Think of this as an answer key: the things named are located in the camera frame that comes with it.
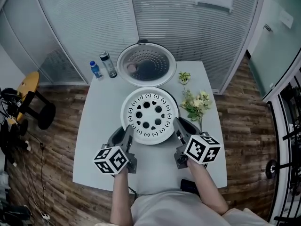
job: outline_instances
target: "door handle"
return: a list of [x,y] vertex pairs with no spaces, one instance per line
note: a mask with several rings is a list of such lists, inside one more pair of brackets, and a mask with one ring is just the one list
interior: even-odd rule
[[268,26],[267,24],[265,24],[265,25],[263,26],[263,29],[267,29],[269,32],[273,32],[273,30],[271,29],[271,27]]

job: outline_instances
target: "small potted plant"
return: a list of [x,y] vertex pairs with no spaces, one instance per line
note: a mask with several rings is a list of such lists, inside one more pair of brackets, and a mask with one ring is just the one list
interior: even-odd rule
[[179,72],[179,82],[183,85],[186,85],[190,80],[190,73],[188,72]]

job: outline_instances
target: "white table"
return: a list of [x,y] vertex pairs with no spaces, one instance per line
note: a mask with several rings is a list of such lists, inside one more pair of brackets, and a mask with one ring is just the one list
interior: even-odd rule
[[[203,131],[207,131],[220,143],[223,143],[222,130],[214,97],[207,74],[202,62],[177,62],[174,77],[160,88],[170,92],[177,103],[183,100],[183,85],[178,82],[178,73],[191,73],[191,80],[185,86],[193,94],[200,90],[209,93],[212,108],[203,117]],[[77,136],[73,181],[79,184],[105,190],[113,190],[113,177],[103,175],[94,165],[95,153],[102,144],[107,143],[111,134],[121,126],[120,109],[125,98],[137,87],[130,85],[120,76],[105,77],[98,81],[92,80],[84,110],[81,116]],[[180,114],[187,118],[187,112],[180,108]],[[133,142],[130,149],[137,160],[137,173],[129,174],[129,186],[138,194],[155,194],[168,190],[179,190],[181,180],[193,180],[188,168],[178,169],[174,160],[176,147],[180,142],[173,134],[167,141],[158,145],[142,145]],[[227,171],[224,147],[221,148],[216,160],[208,164],[208,172],[218,188],[227,186]]]

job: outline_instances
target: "colander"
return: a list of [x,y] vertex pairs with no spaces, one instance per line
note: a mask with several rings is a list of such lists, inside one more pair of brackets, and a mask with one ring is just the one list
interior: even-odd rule
[[174,132],[173,121],[179,117],[178,106],[166,91],[156,87],[136,89],[122,104],[123,129],[134,128],[134,140],[145,145],[164,142]]
[[159,86],[174,75],[177,65],[173,54],[165,47],[139,40],[126,48],[118,57],[119,75],[138,86]]

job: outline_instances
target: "white plate with holes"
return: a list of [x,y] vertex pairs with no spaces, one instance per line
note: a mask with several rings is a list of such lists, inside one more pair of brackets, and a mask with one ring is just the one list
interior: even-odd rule
[[174,132],[173,121],[179,117],[178,106],[164,90],[143,87],[133,91],[122,104],[121,124],[134,128],[134,140],[155,145],[167,140]]

